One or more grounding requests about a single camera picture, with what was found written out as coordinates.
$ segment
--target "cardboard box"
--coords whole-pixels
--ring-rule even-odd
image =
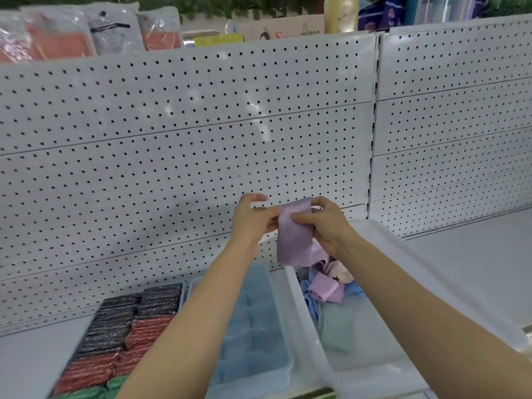
[[[324,33],[323,15],[300,15],[238,23],[245,42],[310,36]]]

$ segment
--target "yellow bottle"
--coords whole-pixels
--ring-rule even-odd
[[[356,32],[359,25],[359,0],[325,0],[325,33]]]

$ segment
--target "white shelf surface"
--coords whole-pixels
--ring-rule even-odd
[[[532,323],[532,209],[501,215],[410,239],[409,244],[444,271],[525,326]],[[299,337],[284,270],[271,274],[289,349],[294,356],[289,389],[268,399],[291,398],[323,387],[310,353]],[[68,361],[90,317],[78,318],[0,338],[0,397],[43,399]]]

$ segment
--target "hand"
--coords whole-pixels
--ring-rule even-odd
[[[254,201],[266,201],[268,197],[258,193],[242,195],[233,214],[231,245],[238,245],[244,249],[250,261],[257,255],[257,245],[264,234],[275,231],[278,227],[277,216],[281,213],[281,206],[270,208],[251,208]]]
[[[322,210],[312,213],[292,213],[292,220],[299,224],[314,225],[314,237],[321,247],[332,257],[338,259],[340,251],[349,238],[358,236],[356,231],[349,225],[342,210],[329,199],[323,196],[312,199],[313,206],[320,206]]]

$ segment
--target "left hand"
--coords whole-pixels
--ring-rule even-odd
[[[246,193],[240,198],[233,214],[233,229],[229,242],[245,249],[250,261],[257,255],[257,245],[262,236],[277,229],[277,216],[283,210],[281,206],[250,207],[254,201],[266,200],[266,195]]]

